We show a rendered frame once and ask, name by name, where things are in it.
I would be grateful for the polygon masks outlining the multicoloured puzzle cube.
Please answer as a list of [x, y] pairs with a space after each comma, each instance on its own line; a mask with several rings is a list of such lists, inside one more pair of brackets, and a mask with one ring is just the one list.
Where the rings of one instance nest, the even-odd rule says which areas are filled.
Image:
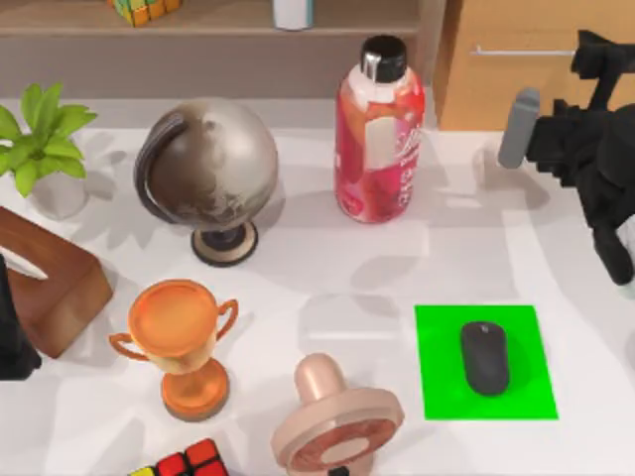
[[179, 10], [184, 0], [105, 0], [117, 14], [134, 27], [143, 26], [173, 11]]
[[230, 476], [215, 441], [205, 438], [127, 476]]

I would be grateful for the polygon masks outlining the orange trophy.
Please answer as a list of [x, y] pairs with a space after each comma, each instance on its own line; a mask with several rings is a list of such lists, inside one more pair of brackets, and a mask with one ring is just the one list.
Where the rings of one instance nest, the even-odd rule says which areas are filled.
[[235, 299], [219, 303], [197, 282], [166, 280], [137, 296], [128, 330], [108, 341], [119, 354], [162, 370], [162, 399], [173, 417], [202, 421], [217, 414], [229, 395], [228, 373], [213, 350], [238, 313]]

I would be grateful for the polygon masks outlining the grey and brown globe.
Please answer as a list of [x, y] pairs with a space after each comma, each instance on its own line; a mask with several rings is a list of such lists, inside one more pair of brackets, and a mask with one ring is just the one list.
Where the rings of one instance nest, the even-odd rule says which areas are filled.
[[181, 103], [157, 120], [137, 155], [133, 180], [147, 211], [191, 229], [196, 256], [225, 268], [255, 251], [253, 219], [278, 175], [277, 146], [260, 117], [213, 97]]

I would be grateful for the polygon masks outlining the wooden shelf unit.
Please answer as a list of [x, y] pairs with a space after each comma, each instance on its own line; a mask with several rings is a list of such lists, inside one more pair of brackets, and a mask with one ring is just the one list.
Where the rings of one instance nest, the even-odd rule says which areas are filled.
[[0, 97], [60, 82], [81, 99], [329, 98], [375, 34], [403, 38], [411, 65], [428, 73], [444, 7], [315, 0], [314, 25], [284, 32], [271, 0], [184, 0], [140, 28], [106, 0], [0, 0]]

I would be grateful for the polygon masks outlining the white cup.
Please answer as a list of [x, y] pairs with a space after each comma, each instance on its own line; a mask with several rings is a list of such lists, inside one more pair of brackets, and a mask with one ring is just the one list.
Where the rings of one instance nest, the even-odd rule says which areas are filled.
[[301, 31], [314, 24], [314, 0], [272, 0], [274, 27]]

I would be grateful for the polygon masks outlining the black computer mouse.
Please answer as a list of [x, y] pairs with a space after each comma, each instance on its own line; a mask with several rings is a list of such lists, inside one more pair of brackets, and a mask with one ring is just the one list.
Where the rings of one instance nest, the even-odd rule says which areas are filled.
[[460, 330], [460, 350], [465, 380], [482, 396], [504, 393], [510, 382], [507, 336], [490, 321], [471, 321]]

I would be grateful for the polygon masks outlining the pink handheld fan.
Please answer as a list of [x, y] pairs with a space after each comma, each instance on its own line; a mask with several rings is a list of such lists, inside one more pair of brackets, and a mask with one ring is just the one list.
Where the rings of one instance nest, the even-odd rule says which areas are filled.
[[301, 404], [271, 437], [278, 465], [288, 476], [371, 476], [375, 452], [403, 423], [396, 395], [350, 388], [325, 353], [304, 357], [294, 380]]

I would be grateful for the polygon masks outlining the white tissue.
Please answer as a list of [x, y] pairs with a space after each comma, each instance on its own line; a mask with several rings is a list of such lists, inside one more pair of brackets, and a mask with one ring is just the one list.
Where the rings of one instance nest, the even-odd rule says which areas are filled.
[[15, 272], [40, 281], [48, 278], [43, 270], [21, 255], [5, 248], [0, 248], [0, 254], [3, 255], [8, 268]]

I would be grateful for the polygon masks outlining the green plant in white pot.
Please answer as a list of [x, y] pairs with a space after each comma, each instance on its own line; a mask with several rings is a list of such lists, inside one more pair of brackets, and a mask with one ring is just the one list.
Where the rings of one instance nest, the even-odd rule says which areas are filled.
[[21, 96], [24, 126], [0, 104], [0, 177], [11, 176], [19, 194], [55, 220], [86, 205], [84, 154], [72, 135], [97, 118], [85, 105], [60, 103], [62, 90], [59, 82], [30, 84]]

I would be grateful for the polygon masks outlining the wooden tissue box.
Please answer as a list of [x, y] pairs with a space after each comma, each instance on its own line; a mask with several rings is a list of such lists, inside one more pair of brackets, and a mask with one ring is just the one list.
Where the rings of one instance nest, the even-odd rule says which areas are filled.
[[17, 316], [30, 341], [60, 357], [110, 301], [113, 291], [99, 260], [83, 248], [0, 206], [0, 251], [41, 269], [33, 278], [8, 271]]

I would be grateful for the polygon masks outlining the green mouse pad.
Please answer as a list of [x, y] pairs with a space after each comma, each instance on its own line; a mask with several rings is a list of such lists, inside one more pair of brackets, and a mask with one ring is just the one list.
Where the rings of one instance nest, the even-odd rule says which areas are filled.
[[[556, 419], [556, 401], [540, 327], [530, 305], [427, 304], [415, 307], [424, 412], [434, 420]], [[470, 389], [460, 330], [490, 321], [507, 336], [510, 382], [497, 396]]]

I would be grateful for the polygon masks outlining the wooden cupboard door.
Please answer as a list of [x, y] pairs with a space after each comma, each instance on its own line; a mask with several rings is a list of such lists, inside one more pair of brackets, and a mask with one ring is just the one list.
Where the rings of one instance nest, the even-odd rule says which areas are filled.
[[446, 0], [433, 79], [437, 123], [446, 131], [505, 128], [515, 96], [540, 91], [541, 111], [562, 98], [583, 105], [594, 83], [571, 71], [572, 57], [477, 57], [490, 50], [574, 50], [590, 30], [635, 43], [635, 0]]

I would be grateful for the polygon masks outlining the red bottle with black cap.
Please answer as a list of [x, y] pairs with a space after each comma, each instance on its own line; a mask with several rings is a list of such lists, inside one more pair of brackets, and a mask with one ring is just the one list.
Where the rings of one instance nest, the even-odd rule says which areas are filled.
[[405, 211], [424, 114], [425, 91], [408, 66], [404, 41], [366, 39], [336, 94], [334, 193], [345, 214], [375, 224]]

